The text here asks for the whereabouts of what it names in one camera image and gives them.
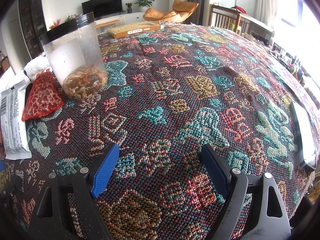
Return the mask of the black television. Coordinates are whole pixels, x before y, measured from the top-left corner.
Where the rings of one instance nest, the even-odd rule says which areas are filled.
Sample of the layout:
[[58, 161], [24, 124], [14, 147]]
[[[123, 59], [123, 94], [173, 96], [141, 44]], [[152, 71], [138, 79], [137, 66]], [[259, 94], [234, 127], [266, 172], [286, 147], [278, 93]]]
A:
[[93, 13], [95, 18], [123, 11], [122, 0], [90, 0], [81, 4], [83, 14]]

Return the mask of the green potted plant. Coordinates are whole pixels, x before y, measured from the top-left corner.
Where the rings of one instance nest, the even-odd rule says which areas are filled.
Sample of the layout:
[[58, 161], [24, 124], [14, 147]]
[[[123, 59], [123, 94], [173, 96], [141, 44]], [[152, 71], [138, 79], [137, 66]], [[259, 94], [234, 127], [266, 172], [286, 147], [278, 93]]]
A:
[[135, 0], [134, 4], [139, 7], [140, 12], [146, 12], [154, 2], [155, 0]]

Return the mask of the wooden slatted chair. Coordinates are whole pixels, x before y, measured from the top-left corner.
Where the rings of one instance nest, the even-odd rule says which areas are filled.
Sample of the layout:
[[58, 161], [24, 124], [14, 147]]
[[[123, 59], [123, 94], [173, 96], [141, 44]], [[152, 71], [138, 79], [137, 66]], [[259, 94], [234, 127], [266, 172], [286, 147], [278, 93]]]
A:
[[246, 14], [237, 9], [212, 4], [210, 6], [209, 26], [232, 31], [236, 31], [237, 28], [239, 34], [250, 33], [251, 23], [245, 17]]

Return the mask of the yellow flat box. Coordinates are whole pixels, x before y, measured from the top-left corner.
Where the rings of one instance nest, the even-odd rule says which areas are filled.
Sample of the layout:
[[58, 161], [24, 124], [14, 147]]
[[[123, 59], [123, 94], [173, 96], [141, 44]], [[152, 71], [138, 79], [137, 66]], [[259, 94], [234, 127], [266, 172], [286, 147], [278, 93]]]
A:
[[113, 38], [122, 38], [134, 34], [145, 33], [148, 31], [155, 31], [163, 29], [164, 25], [151, 22], [151, 21], [143, 21], [130, 23], [126, 25], [121, 25], [118, 27], [108, 29], [107, 33], [110, 34]]

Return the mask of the black display cabinet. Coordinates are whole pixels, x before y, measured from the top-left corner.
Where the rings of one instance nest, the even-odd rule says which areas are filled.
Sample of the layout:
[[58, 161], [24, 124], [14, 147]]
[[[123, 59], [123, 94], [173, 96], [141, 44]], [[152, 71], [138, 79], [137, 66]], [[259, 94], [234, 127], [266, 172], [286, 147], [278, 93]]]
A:
[[40, 36], [47, 32], [42, 0], [18, 0], [22, 34], [32, 59], [43, 53]]

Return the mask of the clear jar black lid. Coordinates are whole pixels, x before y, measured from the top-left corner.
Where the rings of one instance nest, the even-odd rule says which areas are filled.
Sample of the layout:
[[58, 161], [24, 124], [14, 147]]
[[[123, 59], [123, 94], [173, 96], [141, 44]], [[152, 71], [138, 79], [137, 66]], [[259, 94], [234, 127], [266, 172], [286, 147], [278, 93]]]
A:
[[73, 18], [40, 36], [40, 42], [64, 93], [85, 100], [107, 83], [93, 12]]

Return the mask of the white tv cabinet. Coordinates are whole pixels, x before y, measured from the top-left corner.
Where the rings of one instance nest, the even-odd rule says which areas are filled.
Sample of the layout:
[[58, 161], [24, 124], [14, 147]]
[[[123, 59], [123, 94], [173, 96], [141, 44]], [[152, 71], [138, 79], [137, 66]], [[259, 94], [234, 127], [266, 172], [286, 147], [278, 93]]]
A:
[[130, 14], [121, 14], [112, 17], [102, 18], [96, 20], [96, 31], [98, 34], [106, 33], [108, 29], [114, 28], [120, 25], [126, 25], [136, 22], [144, 21], [144, 12], [135, 12]]

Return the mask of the colourful patterned table cloth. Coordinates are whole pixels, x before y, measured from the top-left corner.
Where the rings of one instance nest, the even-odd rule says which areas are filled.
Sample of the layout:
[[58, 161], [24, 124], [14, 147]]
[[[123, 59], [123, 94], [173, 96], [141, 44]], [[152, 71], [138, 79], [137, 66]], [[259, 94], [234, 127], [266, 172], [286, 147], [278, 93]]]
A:
[[311, 176], [298, 163], [290, 103], [306, 107], [315, 132], [319, 112], [264, 48], [230, 30], [182, 24], [99, 42], [103, 90], [29, 120], [32, 158], [1, 172], [1, 184], [23, 181], [13, 198], [19, 229], [29, 228], [46, 175], [74, 174], [113, 142], [120, 157], [96, 204], [115, 239], [206, 236], [226, 198], [200, 161], [204, 144], [246, 174], [272, 173], [295, 214]]

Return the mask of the white barcode package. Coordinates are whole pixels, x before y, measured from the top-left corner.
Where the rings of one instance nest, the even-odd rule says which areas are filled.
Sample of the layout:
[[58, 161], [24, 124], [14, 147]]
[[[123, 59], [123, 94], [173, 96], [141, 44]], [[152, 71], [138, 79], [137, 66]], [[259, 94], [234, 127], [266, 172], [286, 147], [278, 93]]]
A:
[[22, 120], [26, 88], [27, 83], [22, 80], [1, 93], [1, 132], [5, 158], [9, 160], [31, 158]]

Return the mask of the orange lounge chair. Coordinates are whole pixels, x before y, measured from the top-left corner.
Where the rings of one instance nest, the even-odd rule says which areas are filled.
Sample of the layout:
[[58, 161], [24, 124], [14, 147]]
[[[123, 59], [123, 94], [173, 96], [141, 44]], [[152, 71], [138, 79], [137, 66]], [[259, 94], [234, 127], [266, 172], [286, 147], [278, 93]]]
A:
[[183, 23], [197, 9], [198, 3], [174, 0], [172, 10], [160, 12], [154, 8], [149, 8], [143, 15], [146, 21], [164, 21], [173, 23]]

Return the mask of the red flower arrangement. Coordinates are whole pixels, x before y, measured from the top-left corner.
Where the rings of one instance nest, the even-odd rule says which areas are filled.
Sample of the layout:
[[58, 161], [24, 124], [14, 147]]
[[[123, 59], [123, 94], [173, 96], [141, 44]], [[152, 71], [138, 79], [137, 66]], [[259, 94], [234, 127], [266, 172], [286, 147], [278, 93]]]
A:
[[56, 21], [53, 21], [52, 25], [49, 26], [49, 29], [54, 29], [55, 27], [59, 26], [61, 24], [61, 19], [57, 19]]

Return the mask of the small wooden bench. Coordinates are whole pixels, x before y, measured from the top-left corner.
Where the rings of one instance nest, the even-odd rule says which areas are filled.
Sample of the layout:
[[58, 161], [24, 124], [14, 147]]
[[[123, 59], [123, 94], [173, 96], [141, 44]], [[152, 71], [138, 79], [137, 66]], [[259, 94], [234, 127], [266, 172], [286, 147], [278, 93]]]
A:
[[109, 22], [104, 22], [101, 24], [97, 24], [95, 27], [96, 28], [101, 28], [105, 26], [115, 26], [116, 24], [120, 23], [120, 20], [114, 20], [114, 21], [109, 21]]

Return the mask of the white rolled towel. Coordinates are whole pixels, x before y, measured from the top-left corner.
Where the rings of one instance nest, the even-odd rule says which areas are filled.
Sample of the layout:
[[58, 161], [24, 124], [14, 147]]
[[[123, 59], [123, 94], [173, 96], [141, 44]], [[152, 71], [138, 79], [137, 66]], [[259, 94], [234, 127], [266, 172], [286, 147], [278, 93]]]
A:
[[50, 72], [53, 71], [45, 53], [42, 53], [29, 61], [23, 69], [25, 75], [30, 81], [34, 81], [37, 74], [45, 72], [46, 70], [49, 70]]

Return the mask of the red mesh pouch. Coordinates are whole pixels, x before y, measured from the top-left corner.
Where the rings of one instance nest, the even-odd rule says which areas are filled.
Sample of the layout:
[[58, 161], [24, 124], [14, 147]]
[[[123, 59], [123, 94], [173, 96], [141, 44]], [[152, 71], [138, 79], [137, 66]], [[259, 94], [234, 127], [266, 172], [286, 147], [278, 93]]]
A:
[[25, 104], [22, 121], [47, 116], [64, 106], [64, 101], [55, 87], [54, 78], [47, 69], [37, 74]]

